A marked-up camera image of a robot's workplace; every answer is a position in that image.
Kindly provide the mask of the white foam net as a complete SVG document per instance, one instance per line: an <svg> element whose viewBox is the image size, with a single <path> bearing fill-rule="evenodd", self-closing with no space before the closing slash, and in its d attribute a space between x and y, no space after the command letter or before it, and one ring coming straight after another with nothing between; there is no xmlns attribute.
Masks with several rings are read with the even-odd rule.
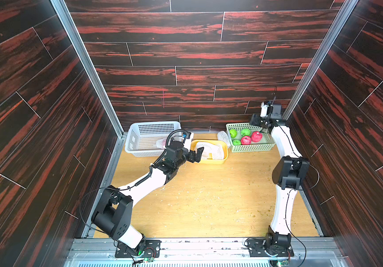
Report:
<svg viewBox="0 0 383 267"><path fill-rule="evenodd" d="M228 148L231 147L231 144L230 144L230 141L229 141L229 135L225 131L218 132L217 133L217 139L219 141L222 141L222 142L226 143Z"/></svg>
<svg viewBox="0 0 383 267"><path fill-rule="evenodd" d="M221 144L198 142L196 148L204 148L202 153L202 159L224 160L225 158L225 153Z"/></svg>

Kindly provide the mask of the green apple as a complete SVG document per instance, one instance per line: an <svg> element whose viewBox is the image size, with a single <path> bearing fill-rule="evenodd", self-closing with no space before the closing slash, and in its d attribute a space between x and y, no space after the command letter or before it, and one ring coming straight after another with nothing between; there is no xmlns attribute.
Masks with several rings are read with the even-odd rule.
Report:
<svg viewBox="0 0 383 267"><path fill-rule="evenodd" d="M233 145L234 146L240 146L241 145L241 140L237 140L237 139L233 140Z"/></svg>
<svg viewBox="0 0 383 267"><path fill-rule="evenodd" d="M236 129L230 129L230 130L229 130L229 134L230 134L230 137L231 137L232 139L235 139L235 138L237 137L237 135L238 135Z"/></svg>

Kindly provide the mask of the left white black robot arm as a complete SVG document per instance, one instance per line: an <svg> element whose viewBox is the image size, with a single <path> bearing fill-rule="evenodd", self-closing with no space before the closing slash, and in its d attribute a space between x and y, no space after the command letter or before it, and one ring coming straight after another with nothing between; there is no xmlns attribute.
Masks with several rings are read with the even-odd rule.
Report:
<svg viewBox="0 0 383 267"><path fill-rule="evenodd" d="M131 255L140 256L146 249L146 237L131 225L134 206L171 181L184 163L200 162L203 152L204 148L194 151L181 141L171 141L146 175L122 188L104 188L91 222L114 241L124 244Z"/></svg>

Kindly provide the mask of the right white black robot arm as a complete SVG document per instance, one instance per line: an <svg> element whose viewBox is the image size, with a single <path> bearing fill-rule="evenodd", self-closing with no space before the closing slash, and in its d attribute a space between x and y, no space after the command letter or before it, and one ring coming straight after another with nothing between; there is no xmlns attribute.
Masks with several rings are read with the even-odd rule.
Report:
<svg viewBox="0 0 383 267"><path fill-rule="evenodd" d="M309 170L310 161L302 157L298 151L287 121L282 119L281 105L273 104L271 101L263 102L260 113L252 115L250 124L270 133L280 155L280 161L272 172L277 198L274 216L265 236L264 250L271 257L293 256L291 248L293 204Z"/></svg>

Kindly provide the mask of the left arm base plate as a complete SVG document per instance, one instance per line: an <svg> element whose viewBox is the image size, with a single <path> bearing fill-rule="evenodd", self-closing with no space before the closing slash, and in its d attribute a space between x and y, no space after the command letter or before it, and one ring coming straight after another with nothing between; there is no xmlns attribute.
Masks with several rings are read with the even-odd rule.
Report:
<svg viewBox="0 0 383 267"><path fill-rule="evenodd" d="M158 258L160 256L161 240L144 239L137 247L130 248L122 242L116 245L115 258Z"/></svg>

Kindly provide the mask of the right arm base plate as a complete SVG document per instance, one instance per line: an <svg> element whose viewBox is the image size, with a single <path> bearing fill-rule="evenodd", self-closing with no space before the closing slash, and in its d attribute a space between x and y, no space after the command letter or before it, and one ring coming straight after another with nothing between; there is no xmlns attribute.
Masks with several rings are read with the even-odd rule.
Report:
<svg viewBox="0 0 383 267"><path fill-rule="evenodd" d="M245 247L248 249L250 257L281 257L290 258L294 256L292 247L283 247L279 245L266 245L263 238L247 238L244 241Z"/></svg>

